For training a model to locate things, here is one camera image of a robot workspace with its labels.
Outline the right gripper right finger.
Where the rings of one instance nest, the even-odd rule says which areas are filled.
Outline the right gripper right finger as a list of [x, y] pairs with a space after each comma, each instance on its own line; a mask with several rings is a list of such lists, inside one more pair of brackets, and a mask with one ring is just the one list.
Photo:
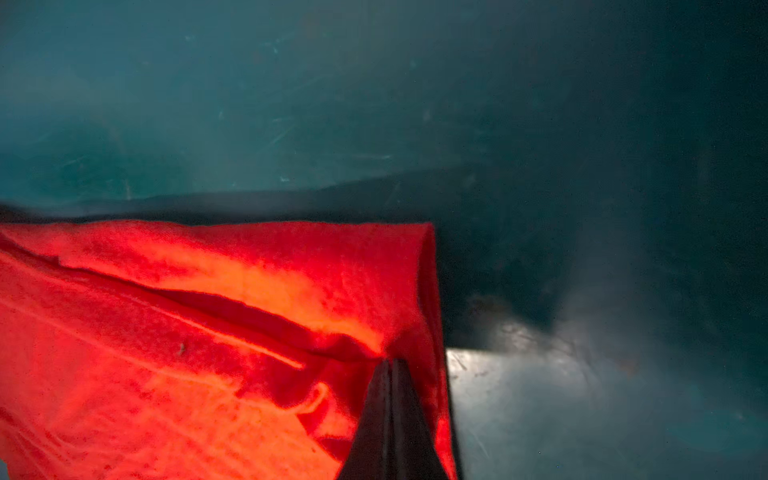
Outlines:
[[398, 480], [447, 480], [407, 363], [391, 370], [392, 466]]

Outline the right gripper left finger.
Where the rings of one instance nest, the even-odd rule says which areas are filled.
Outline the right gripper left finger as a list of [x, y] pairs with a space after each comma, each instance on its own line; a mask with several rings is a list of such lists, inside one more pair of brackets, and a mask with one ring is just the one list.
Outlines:
[[358, 427], [338, 480], [392, 478], [392, 368], [389, 361], [376, 366], [369, 382]]

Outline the red t-shirt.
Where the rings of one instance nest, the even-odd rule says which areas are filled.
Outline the red t-shirt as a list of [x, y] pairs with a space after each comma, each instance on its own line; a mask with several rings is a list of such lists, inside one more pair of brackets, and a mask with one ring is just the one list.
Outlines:
[[13, 479], [337, 479], [397, 359], [453, 479], [428, 223], [1, 227]]

